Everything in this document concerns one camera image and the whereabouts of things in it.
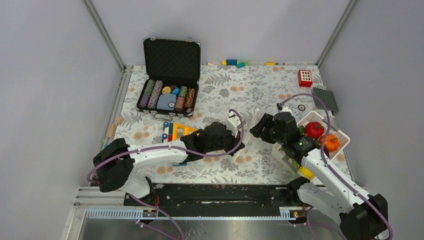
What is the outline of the clear dotted zip top bag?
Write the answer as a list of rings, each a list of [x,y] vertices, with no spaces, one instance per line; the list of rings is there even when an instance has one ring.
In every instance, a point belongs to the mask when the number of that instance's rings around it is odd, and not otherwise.
[[[239,146],[239,150],[233,152],[232,163],[235,163],[237,158],[241,156],[249,146],[249,142],[254,139],[252,133],[250,133],[251,128],[257,125],[257,123],[261,120],[264,112],[260,108],[256,108],[253,111],[253,116],[251,120],[246,121],[244,118],[240,118],[234,113],[234,111],[229,111],[228,117],[226,119],[226,127],[231,131],[231,134],[234,137],[241,136],[241,129],[243,125],[244,135],[242,138],[242,144]]]

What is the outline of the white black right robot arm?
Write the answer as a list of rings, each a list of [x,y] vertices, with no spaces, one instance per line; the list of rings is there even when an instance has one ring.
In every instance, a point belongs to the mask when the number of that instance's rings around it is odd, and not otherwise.
[[[279,106],[275,115],[265,113],[250,133],[270,144],[280,144],[287,156],[309,170],[327,188],[319,189],[304,176],[287,184],[287,201],[306,203],[339,225],[348,240],[371,240],[388,230],[388,202],[371,195],[344,175],[310,136],[301,134],[290,111]]]

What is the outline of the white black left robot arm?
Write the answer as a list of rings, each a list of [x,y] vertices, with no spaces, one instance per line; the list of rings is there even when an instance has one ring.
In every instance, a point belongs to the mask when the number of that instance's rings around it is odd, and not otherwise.
[[[93,169],[87,179],[97,184],[102,193],[120,190],[148,206],[154,202],[155,192],[151,180],[138,176],[138,170],[150,165],[232,156],[244,148],[244,123],[241,115],[231,109],[225,124],[213,122],[176,140],[130,145],[124,138],[115,139],[93,158]]]

